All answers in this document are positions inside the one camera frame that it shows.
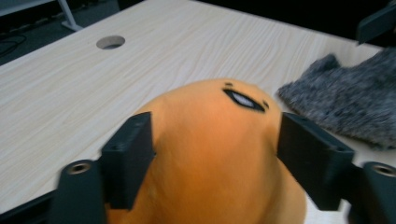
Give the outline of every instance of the light wood grain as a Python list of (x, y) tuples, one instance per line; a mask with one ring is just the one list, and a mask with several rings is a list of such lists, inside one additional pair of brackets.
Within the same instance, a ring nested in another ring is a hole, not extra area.
[[(97, 48), (108, 35), (126, 42)], [(124, 10), (1, 67), (0, 213), (54, 189), (71, 161), (96, 159), (138, 107), (165, 91), (234, 77), (277, 99), (280, 86), (328, 53), (352, 66), (379, 50), (193, 1), (145, 1)], [(356, 163), (396, 165), (395, 151), (339, 138), (358, 151)], [(311, 203), (306, 223), (345, 219)]]

